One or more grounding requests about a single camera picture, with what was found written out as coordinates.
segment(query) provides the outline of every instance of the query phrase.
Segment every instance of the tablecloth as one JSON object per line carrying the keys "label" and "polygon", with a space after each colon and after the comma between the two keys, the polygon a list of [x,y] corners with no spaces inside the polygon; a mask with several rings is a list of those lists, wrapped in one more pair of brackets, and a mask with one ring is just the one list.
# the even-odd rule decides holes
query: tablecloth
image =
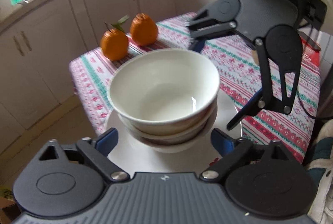
{"label": "tablecloth", "polygon": [[[70,63],[76,92],[97,135],[102,134],[108,113],[113,109],[107,99],[107,84],[117,68],[135,57],[161,48],[187,48],[189,31],[186,22],[194,13],[177,16],[157,23],[157,41],[146,47],[138,47],[129,35],[129,54],[121,61],[111,62],[96,48]],[[251,56],[251,50],[236,35],[209,40],[202,51],[216,65],[220,73],[220,89],[225,91],[240,110],[261,87],[259,66]],[[319,53],[305,48],[298,90],[305,108],[315,115],[320,92]],[[273,93],[281,99],[278,66],[270,61]],[[292,75],[286,76],[287,91],[292,87]],[[268,144],[270,140],[281,140],[302,162],[309,145],[314,120],[310,119],[298,98],[291,114],[284,115],[261,111],[256,117],[247,116],[242,123],[244,137],[255,144]]]}

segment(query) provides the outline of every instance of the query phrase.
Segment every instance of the black cable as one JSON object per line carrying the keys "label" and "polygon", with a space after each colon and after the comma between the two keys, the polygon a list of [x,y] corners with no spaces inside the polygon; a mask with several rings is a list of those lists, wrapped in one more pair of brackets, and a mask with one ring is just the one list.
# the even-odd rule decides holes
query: black cable
{"label": "black cable", "polygon": [[319,120],[319,121],[333,120],[333,116],[329,116],[329,117],[316,117],[316,116],[312,116],[311,114],[309,114],[309,113],[306,111],[306,109],[305,109],[305,107],[304,107],[304,105],[303,105],[303,103],[302,103],[302,100],[301,100],[301,98],[300,98],[300,96],[299,96],[299,92],[297,91],[296,93],[297,93],[297,97],[298,97],[298,99],[299,99],[299,103],[301,104],[301,106],[302,106],[302,108],[303,108],[305,114],[308,115],[310,118],[312,118],[312,119],[314,119],[314,120]]}
{"label": "black cable", "polygon": [[[308,34],[308,39],[307,39],[306,42],[309,42],[310,36],[311,36],[311,34],[312,34],[312,30],[313,30],[313,25],[311,25],[311,30],[310,30],[310,33]],[[333,120],[333,116],[329,116],[329,117],[315,117],[315,116],[312,116],[311,114],[309,114],[309,113],[307,112],[307,110],[305,109],[303,103],[302,103],[302,100],[301,100],[301,98],[300,98],[300,96],[299,96],[299,92],[298,92],[298,90],[297,90],[296,93],[297,93],[297,97],[298,97],[298,99],[299,99],[299,103],[301,104],[301,106],[302,106],[302,108],[303,108],[305,114],[308,115],[310,118],[312,118],[312,119],[314,119],[314,120],[320,120],[320,121]]]}

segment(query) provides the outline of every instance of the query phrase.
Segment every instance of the kitchen items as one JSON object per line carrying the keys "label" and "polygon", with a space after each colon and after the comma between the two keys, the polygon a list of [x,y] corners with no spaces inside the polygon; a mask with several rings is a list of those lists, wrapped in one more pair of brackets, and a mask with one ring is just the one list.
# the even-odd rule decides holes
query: kitchen items
{"label": "kitchen items", "polygon": [[219,72],[207,57],[163,49],[120,66],[107,94],[114,109],[140,131],[171,135],[204,116],[219,84]]}

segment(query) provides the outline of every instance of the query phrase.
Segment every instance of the orange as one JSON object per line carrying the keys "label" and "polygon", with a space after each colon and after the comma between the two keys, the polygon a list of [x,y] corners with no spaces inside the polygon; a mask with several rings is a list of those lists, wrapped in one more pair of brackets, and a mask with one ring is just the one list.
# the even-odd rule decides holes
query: orange
{"label": "orange", "polygon": [[124,32],[111,29],[104,33],[100,47],[103,55],[109,60],[121,60],[127,55],[128,38]]}
{"label": "orange", "polygon": [[159,29],[155,22],[144,13],[139,13],[130,26],[130,34],[139,46],[153,44],[158,36]]}

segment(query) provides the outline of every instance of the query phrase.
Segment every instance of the logo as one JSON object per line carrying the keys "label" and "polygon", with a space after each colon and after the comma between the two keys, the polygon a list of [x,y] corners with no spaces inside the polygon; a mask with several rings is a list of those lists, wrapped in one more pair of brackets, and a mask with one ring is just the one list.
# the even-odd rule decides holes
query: logo
{"label": "logo", "polygon": [[162,177],[160,177],[160,179],[163,181],[167,181],[170,179],[170,177],[168,175],[163,175]]}

